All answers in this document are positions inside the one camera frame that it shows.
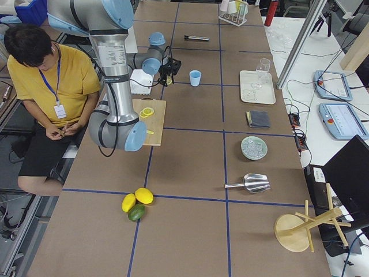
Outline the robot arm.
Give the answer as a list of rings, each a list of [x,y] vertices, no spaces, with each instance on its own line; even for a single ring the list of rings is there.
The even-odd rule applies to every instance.
[[[177,75],[174,59],[162,33],[149,37],[145,53],[128,54],[125,41],[133,26],[130,1],[48,1],[48,22],[58,31],[88,37],[100,66],[107,93],[93,111],[88,129],[100,147],[138,151],[146,139],[146,124],[133,109],[130,77],[134,69],[158,73],[159,84]]]

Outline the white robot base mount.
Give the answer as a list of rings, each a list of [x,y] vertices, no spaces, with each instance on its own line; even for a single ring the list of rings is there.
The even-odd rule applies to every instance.
[[[126,54],[138,53],[134,28],[128,29],[128,37],[125,39]],[[149,95],[153,85],[153,76],[146,74],[142,69],[133,69],[130,76],[131,93],[136,95]]]

